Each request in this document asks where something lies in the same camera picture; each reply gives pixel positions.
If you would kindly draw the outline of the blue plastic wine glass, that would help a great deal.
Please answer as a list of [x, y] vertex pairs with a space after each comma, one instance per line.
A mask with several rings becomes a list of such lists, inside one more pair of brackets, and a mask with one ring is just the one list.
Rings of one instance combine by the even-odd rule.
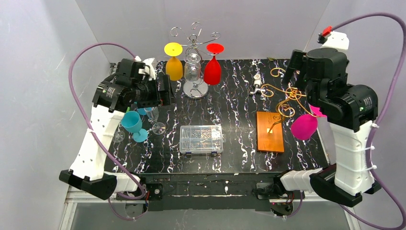
[[135, 111], [135, 112], [139, 113], [140, 115], [146, 115], [145, 108], [139, 108], [136, 104], [134, 104], [130, 107], [130, 111]]
[[121, 120], [122, 127], [133, 135], [135, 142], [144, 142], [148, 137], [148, 132], [142, 128], [142, 120], [138, 112], [126, 112]]

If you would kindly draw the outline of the clear glass wine glass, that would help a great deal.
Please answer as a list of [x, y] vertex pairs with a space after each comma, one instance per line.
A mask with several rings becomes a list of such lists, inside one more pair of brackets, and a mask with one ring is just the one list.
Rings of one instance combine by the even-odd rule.
[[145, 108], [146, 115], [153, 121], [152, 132], [156, 135], [161, 135], [166, 131], [164, 123], [158, 121], [159, 111], [158, 107]]
[[119, 123], [118, 127], [113, 135], [112, 142], [121, 143], [124, 139], [125, 139], [124, 128], [122, 127], [121, 123]]

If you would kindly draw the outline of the pink plastic wine glass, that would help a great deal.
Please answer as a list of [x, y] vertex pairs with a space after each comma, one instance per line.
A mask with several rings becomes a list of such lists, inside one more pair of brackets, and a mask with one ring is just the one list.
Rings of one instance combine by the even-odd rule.
[[310, 106], [311, 112], [299, 116], [291, 126], [292, 135], [299, 140], [308, 140], [316, 132], [318, 118], [326, 117], [319, 107]]

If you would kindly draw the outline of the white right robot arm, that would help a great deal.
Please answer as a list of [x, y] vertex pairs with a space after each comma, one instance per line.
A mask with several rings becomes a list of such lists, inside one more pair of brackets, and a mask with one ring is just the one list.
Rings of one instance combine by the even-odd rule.
[[307, 171], [289, 170], [273, 180], [274, 191], [284, 194], [302, 190], [347, 207], [362, 201], [362, 194], [373, 194], [381, 187], [367, 164], [367, 142], [378, 115], [376, 92], [366, 85], [347, 82], [349, 39], [345, 33], [327, 27], [319, 35], [320, 48], [307, 52], [295, 49], [283, 77], [295, 95], [305, 96], [309, 105], [327, 117], [332, 129], [336, 162], [328, 167]]

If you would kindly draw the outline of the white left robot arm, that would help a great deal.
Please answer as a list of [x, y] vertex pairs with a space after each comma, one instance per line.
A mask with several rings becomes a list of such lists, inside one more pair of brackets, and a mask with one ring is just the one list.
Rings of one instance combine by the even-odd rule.
[[169, 76], [157, 78], [156, 65], [153, 57], [124, 58], [116, 71], [98, 84], [91, 115], [84, 117], [87, 133], [70, 168], [60, 172], [61, 181], [102, 200], [113, 194], [135, 191], [145, 196], [146, 189], [138, 176], [126, 168], [121, 172], [106, 172], [104, 165], [107, 158], [115, 161], [109, 147], [118, 127], [130, 133], [136, 142], [148, 138], [141, 115], [131, 110], [133, 105], [148, 109], [174, 102]]

